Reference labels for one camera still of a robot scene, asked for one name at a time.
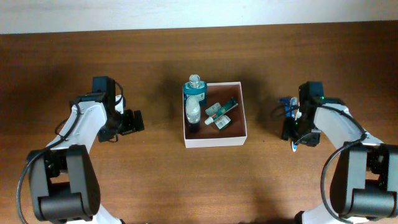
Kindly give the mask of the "teal mouthwash bottle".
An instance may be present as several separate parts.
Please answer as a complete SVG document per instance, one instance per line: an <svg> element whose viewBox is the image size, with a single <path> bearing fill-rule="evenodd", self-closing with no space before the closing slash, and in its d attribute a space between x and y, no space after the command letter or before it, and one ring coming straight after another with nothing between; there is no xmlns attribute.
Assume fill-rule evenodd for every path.
<svg viewBox="0 0 398 224"><path fill-rule="evenodd" d="M183 84L183 102L186 103L187 98L193 96L203 106L207 101L207 89L207 82L201 80L199 75L190 75L189 81Z"/></svg>

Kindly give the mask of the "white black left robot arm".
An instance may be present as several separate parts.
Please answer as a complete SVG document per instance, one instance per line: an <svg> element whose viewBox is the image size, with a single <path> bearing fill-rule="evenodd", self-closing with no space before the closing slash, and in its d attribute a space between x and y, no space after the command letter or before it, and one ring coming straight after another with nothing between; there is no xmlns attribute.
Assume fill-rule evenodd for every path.
<svg viewBox="0 0 398 224"><path fill-rule="evenodd" d="M70 116L56 128L56 137L43 149L30 151L19 177L17 214L21 188L29 178L36 219L51 223L123 223L101 204L98 179L90 160L95 140L116 143L119 136L144 130L139 110L127 110L121 85L114 79L94 77L92 90L70 102Z"/></svg>

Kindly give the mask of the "green toothpaste tube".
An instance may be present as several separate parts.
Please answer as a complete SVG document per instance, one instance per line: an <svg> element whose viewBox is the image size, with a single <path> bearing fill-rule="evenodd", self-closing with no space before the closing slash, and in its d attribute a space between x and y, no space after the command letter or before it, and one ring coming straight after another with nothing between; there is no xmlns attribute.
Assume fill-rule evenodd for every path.
<svg viewBox="0 0 398 224"><path fill-rule="evenodd" d="M227 103L225 103L220 109L218 109L213 115L209 116L205 120L205 124L209 125L217 121L221 116L229 112L234 107L238 106L238 102L232 97Z"/></svg>

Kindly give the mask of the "green Dettol soap packet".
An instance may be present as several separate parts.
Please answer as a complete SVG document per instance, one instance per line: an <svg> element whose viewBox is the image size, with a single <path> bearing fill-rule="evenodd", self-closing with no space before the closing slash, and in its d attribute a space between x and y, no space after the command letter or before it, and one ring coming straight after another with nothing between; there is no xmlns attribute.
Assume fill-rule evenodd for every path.
<svg viewBox="0 0 398 224"><path fill-rule="evenodd" d="M214 105L210 106L208 109L205 110L205 113L209 116L213 115L218 109L222 106L220 103L215 103ZM213 122L219 130L226 128L230 123L231 119L224 114L219 118L217 121Z"/></svg>

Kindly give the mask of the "blue white toothbrush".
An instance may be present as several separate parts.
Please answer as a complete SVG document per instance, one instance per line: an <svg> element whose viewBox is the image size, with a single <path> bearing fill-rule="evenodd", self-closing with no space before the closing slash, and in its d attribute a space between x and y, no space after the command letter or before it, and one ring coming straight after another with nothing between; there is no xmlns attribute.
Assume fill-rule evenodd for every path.
<svg viewBox="0 0 398 224"><path fill-rule="evenodd" d="M299 106L298 98L297 97L292 97L290 99L290 103L289 104L290 104L290 109L292 110L290 112L290 116L293 118L293 121L295 123L295 120L296 120L296 115L295 114L296 114L297 107ZM297 146L295 145L293 139L290 140L290 144L291 144L292 151L295 152L297 150Z"/></svg>

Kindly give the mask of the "clear purple liquid bottle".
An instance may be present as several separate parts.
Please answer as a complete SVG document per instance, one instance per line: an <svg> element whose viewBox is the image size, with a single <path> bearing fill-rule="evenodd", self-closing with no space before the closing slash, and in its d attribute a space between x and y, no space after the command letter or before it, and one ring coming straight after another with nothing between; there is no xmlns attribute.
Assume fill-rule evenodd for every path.
<svg viewBox="0 0 398 224"><path fill-rule="evenodd" d="M188 130L190 133L196 133L200 130L201 109L196 97L190 96L185 104L185 116L188 122Z"/></svg>

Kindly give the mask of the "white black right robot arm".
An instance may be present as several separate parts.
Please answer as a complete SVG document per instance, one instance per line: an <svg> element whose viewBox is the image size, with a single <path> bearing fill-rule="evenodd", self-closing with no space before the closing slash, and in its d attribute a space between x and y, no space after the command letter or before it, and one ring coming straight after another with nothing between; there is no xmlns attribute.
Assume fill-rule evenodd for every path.
<svg viewBox="0 0 398 224"><path fill-rule="evenodd" d="M366 223L397 217L397 146L365 130L339 98L327 98L321 82L280 98L282 136L293 151L315 147L324 134L334 145L320 177L322 203L301 211L294 223Z"/></svg>

